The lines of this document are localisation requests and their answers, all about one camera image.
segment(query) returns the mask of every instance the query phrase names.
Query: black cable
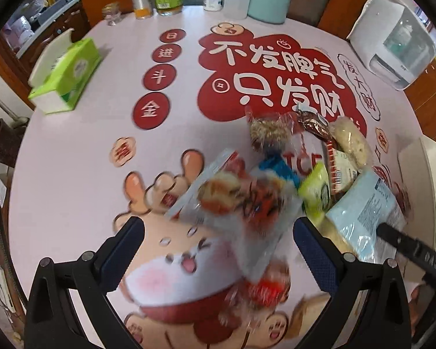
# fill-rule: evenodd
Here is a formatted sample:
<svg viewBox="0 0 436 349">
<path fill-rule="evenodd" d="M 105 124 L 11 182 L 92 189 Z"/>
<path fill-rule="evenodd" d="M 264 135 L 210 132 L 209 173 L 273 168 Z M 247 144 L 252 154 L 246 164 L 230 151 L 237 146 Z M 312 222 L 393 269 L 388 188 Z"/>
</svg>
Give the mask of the black cable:
<svg viewBox="0 0 436 349">
<path fill-rule="evenodd" d="M 8 269 L 9 274 L 11 275 L 11 279 L 13 282 L 13 286 L 18 293 L 19 298 L 21 299 L 24 308 L 27 308 L 27 298 L 26 294 L 23 291 L 21 284 L 19 283 L 19 279 L 16 274 L 16 270 L 13 265 L 12 257 L 10 255 L 10 249 L 8 248 L 7 239 L 5 235 L 5 228 L 3 227 L 2 220 L 2 210 L 0 207 L 0 247 L 2 249 L 4 258 L 5 258 L 5 266 Z"/>
</svg>

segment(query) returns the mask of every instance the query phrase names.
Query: light blue package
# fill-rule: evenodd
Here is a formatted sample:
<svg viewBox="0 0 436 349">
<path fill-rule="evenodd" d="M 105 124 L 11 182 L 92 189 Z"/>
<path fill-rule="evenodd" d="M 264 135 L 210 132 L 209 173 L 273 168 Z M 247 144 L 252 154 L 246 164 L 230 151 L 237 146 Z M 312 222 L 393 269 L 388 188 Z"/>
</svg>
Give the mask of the light blue package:
<svg viewBox="0 0 436 349">
<path fill-rule="evenodd" d="M 355 249 L 359 260 L 375 263 L 395 254 L 392 246 L 377 239 L 378 225 L 386 222 L 398 230 L 405 225 L 396 197 L 371 169 L 358 176 L 326 216 Z"/>
</svg>

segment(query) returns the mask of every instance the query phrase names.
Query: metal screw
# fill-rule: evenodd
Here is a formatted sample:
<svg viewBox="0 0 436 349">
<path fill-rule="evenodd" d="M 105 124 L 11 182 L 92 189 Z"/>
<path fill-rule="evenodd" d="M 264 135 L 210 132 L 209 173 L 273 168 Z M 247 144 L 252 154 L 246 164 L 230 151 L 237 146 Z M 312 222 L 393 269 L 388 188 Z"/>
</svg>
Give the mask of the metal screw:
<svg viewBox="0 0 436 349">
<path fill-rule="evenodd" d="M 356 260 L 355 256 L 350 252 L 344 253 L 343 257 L 347 262 L 354 262 Z"/>
<path fill-rule="evenodd" d="M 391 267 L 391 268 L 395 268 L 397 266 L 397 262 L 396 260 L 394 260 L 393 258 L 388 258 L 386 260 L 386 263 Z"/>
<path fill-rule="evenodd" d="M 90 261 L 94 258 L 94 253 L 93 253 L 93 251 L 84 252 L 84 253 L 82 253 L 81 258 L 82 258 L 82 261 Z"/>
<path fill-rule="evenodd" d="M 39 265 L 42 267 L 47 266 L 50 264 L 50 259 L 48 257 L 44 257 L 42 260 L 40 260 Z"/>
</svg>

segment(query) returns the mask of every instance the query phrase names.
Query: green box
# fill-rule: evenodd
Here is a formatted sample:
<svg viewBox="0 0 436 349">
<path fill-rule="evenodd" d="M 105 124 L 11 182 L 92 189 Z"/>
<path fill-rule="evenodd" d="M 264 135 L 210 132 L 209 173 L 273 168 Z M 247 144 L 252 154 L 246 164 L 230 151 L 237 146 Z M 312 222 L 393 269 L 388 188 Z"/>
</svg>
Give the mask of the green box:
<svg viewBox="0 0 436 349">
<path fill-rule="evenodd" d="M 44 76 L 43 83 L 34 87 L 29 94 L 29 101 L 45 114 L 74 110 L 85 85 L 102 60 L 91 38 L 73 44 L 70 44 L 69 39 L 68 43 L 69 46 L 67 50 L 63 50 L 63 55 L 58 56 L 58 51 L 49 50 L 50 53 L 47 53 L 46 58 L 42 53 L 33 70 L 34 74 L 41 71 L 36 69 L 38 67 L 47 69 L 41 71 L 41 79 L 42 72 L 47 74 Z"/>
</svg>

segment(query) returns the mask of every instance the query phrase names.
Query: green tissue box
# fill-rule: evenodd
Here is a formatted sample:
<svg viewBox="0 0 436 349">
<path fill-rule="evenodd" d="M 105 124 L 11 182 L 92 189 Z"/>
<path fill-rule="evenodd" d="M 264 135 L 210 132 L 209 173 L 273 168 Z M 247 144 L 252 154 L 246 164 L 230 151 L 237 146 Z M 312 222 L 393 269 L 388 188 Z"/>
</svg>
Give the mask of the green tissue box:
<svg viewBox="0 0 436 349">
<path fill-rule="evenodd" d="M 72 43 L 71 31 L 47 45 L 29 77 L 29 101 L 45 114 L 74 110 L 102 60 L 91 38 Z"/>
</svg>

